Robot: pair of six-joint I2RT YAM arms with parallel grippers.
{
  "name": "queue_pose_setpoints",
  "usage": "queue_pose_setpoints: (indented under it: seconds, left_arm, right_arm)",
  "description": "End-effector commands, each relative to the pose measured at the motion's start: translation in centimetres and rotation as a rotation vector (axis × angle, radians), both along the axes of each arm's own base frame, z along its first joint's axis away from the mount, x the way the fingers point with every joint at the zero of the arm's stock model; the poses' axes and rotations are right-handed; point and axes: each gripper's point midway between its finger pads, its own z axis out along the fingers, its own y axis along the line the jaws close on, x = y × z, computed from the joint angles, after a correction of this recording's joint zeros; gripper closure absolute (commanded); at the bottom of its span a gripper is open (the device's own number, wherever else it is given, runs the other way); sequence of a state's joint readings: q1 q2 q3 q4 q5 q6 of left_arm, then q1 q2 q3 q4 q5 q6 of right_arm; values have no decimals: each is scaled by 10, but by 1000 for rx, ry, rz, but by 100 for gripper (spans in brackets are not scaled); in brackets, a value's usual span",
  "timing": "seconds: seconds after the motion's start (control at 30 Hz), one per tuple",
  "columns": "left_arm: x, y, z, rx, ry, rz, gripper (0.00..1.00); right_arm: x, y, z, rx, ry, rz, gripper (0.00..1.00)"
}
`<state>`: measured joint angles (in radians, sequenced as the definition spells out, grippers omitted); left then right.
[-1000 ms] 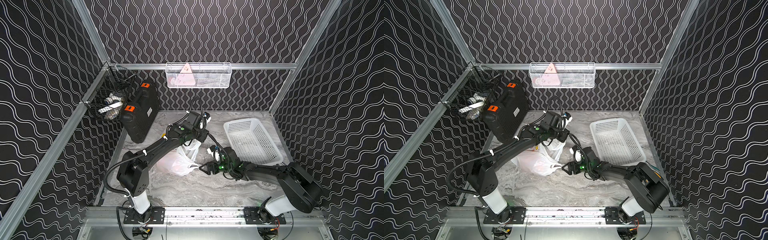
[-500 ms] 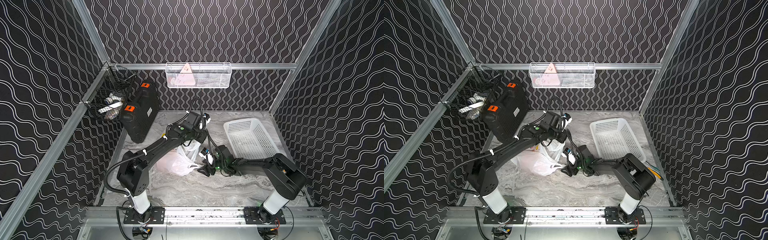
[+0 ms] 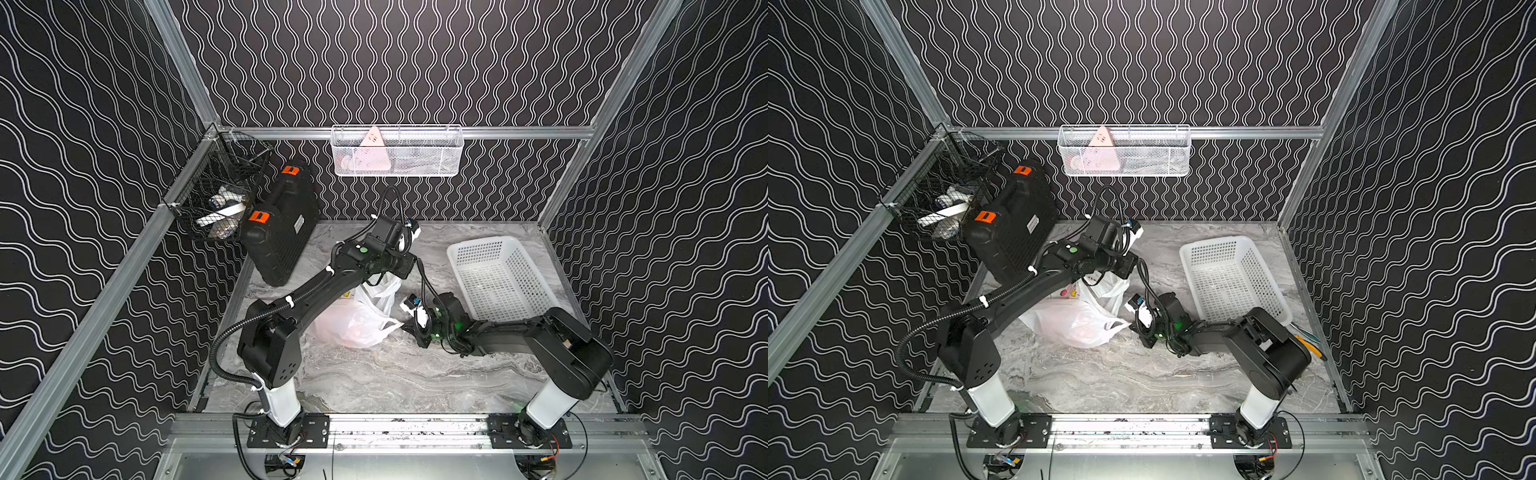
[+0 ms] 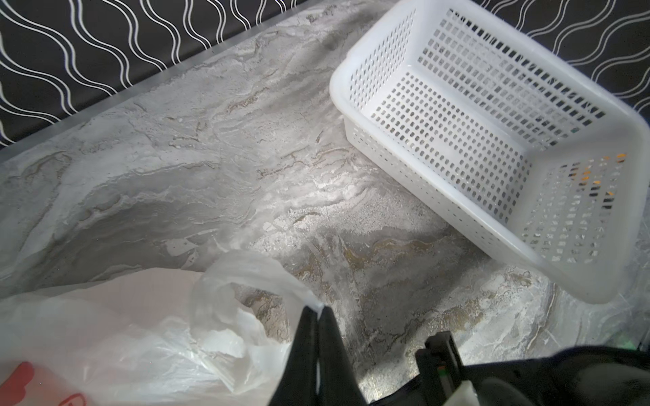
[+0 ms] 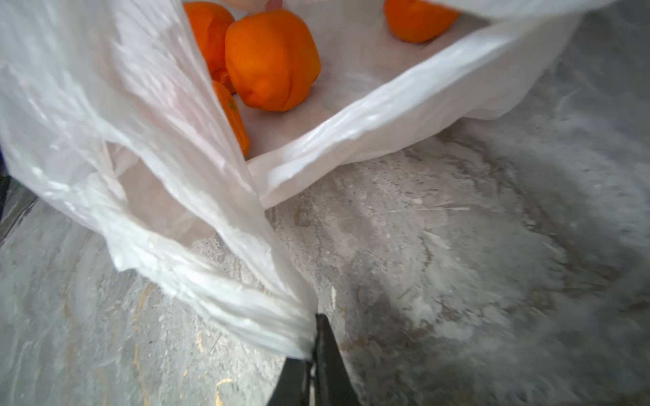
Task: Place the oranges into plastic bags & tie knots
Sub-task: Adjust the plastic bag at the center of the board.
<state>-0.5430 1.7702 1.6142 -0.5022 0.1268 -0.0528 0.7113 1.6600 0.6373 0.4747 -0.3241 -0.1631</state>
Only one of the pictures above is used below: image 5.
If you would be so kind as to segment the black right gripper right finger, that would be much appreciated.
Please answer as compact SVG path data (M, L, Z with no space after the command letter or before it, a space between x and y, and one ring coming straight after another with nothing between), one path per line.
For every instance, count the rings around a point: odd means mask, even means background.
M318 406L361 406L353 388L330 321L316 315L318 337L314 348L313 385Z

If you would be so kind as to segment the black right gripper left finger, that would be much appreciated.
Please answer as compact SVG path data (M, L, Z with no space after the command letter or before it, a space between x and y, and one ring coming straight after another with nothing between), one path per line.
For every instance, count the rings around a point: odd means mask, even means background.
M267 406L309 406L311 363L286 358Z

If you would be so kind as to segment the orange fruit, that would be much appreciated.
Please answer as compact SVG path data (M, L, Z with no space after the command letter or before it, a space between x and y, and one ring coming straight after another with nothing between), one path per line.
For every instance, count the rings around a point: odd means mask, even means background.
M221 103L226 117L228 118L236 140L239 142L240 149L242 150L244 157L247 157L251 142L246 133L245 125L240 116L240 110L235 98L233 98L229 90L218 81L213 81L213 89L218 97L218 101Z
M225 7L206 1L183 4L197 45L214 81L231 93L235 88L225 64L225 35L235 18Z
M225 35L225 64L241 101L271 112L304 102L322 69L306 23L285 9L233 23Z
M395 37L404 42L421 43L445 33L460 13L426 1L385 0L384 17Z

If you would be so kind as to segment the white printed plastic bag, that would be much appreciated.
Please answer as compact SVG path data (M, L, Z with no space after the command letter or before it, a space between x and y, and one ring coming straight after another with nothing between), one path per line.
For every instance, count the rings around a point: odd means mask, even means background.
M4 1L1 151L10 175L105 238L227 333L307 359L318 300L264 211L336 167L459 118L508 112L599 1L453 1L413 47L379 1L289 1L323 70L281 115L252 114L242 156L178 1Z

